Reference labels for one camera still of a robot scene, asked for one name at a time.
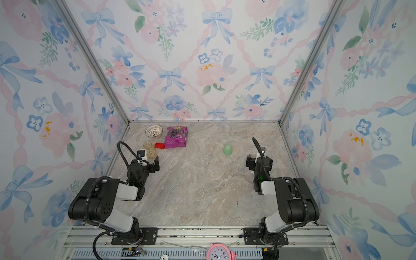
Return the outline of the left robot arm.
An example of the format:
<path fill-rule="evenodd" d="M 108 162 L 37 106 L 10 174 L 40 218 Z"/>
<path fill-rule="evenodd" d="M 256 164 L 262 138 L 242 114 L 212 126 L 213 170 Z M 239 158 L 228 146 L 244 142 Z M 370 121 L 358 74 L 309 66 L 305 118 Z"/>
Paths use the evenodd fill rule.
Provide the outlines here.
<path fill-rule="evenodd" d="M 141 201 L 147 178 L 159 170 L 159 157 L 150 164 L 146 159 L 134 159 L 128 166 L 131 175 L 127 184 L 111 177 L 90 178 L 70 204 L 69 218 L 108 231 L 112 245 L 155 245 L 158 228 L 141 227 L 136 217 L 114 205 L 117 200 Z"/>

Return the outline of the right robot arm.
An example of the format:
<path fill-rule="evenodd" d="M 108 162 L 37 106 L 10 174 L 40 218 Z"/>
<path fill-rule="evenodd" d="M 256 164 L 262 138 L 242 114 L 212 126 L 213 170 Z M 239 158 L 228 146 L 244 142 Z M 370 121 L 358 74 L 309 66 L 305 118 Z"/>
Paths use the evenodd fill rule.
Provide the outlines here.
<path fill-rule="evenodd" d="M 248 155 L 245 165 L 253 173 L 254 191 L 275 197 L 277 202 L 277 211 L 262 218 L 258 228 L 243 229 L 240 238 L 244 238 L 245 245 L 288 245 L 289 231 L 319 219 L 319 207 L 303 178 L 272 178 L 273 160 L 261 154 Z"/>

